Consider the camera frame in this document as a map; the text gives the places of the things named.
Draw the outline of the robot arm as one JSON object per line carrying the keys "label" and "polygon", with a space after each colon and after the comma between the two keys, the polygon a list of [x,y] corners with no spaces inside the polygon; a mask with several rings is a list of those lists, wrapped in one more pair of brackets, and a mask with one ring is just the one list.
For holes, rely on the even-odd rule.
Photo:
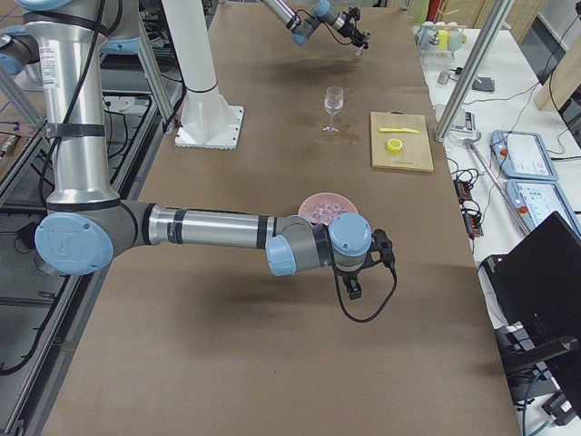
{"label": "robot arm", "polygon": [[24,1],[25,31],[37,42],[46,102],[47,167],[54,189],[35,231],[42,259],[61,273],[85,275],[141,245],[197,243],[262,249],[271,272],[330,267],[349,296],[371,264],[369,223],[344,213],[330,224],[167,208],[124,201],[110,182],[100,52],[109,42],[135,52],[134,1]]}
{"label": "robot arm", "polygon": [[353,45],[359,53],[369,48],[370,33],[358,29],[358,7],[350,7],[344,12],[330,1],[318,1],[307,12],[294,10],[285,1],[264,0],[263,3],[290,31],[293,42],[298,46],[307,44],[314,32],[324,25],[340,45]]}

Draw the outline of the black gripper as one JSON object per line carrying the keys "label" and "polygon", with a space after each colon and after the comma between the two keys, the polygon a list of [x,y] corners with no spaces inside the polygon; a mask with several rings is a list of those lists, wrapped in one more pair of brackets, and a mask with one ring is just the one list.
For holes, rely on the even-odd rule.
{"label": "black gripper", "polygon": [[338,265],[333,268],[333,271],[340,277],[345,278],[345,286],[348,292],[348,296],[350,300],[357,300],[362,295],[362,289],[359,284],[358,275],[360,272],[364,271],[365,267],[359,267],[353,269],[352,271],[347,271],[341,269]]}
{"label": "black gripper", "polygon": [[370,38],[370,32],[357,29],[357,22],[360,20],[359,15],[338,15],[338,33],[352,40],[352,44],[358,49],[368,49],[369,43],[365,39]]}

